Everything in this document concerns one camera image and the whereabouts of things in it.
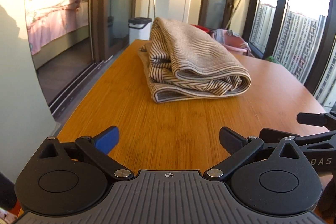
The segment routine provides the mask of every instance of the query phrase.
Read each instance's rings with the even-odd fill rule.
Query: circular black disc
[[[260,184],[275,193],[286,193],[294,190],[299,185],[297,177],[289,172],[272,170],[259,177]]]
[[[42,189],[51,193],[62,193],[71,190],[78,183],[78,176],[70,171],[56,170],[44,174],[39,181]]]
[[[95,166],[70,159],[59,164],[37,163],[29,185],[25,176],[16,181],[17,197],[25,210],[50,216],[70,215],[94,205],[106,191],[107,179]]]
[[[291,160],[294,159],[245,165],[231,177],[231,190],[249,208],[269,215],[312,210],[322,193],[320,179],[311,165],[303,167]]]

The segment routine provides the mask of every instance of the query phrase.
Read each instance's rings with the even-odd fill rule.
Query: frosted glass panel
[[[226,0],[209,0],[205,26],[219,29],[222,26]]]

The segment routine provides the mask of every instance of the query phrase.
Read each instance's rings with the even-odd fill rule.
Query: high-rise building
[[[319,48],[326,17],[313,19],[287,7],[274,57],[301,83],[308,77]]]
[[[249,42],[255,45],[261,52],[265,52],[274,13],[275,7],[259,2]]]
[[[330,62],[327,65],[324,75],[320,81],[320,85],[315,93],[316,100],[329,112],[331,108],[336,108],[336,47],[334,47]]]

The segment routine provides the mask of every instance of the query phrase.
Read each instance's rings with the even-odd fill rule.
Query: metal screw
[[[118,178],[126,178],[131,175],[131,172],[126,169],[119,169],[116,172],[114,172],[114,175]]]
[[[222,170],[219,169],[210,169],[207,172],[208,176],[212,177],[212,178],[219,178],[221,177],[224,173]]]

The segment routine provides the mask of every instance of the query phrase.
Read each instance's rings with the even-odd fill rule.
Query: bed
[[[36,69],[89,37],[88,0],[26,0],[25,5]]]

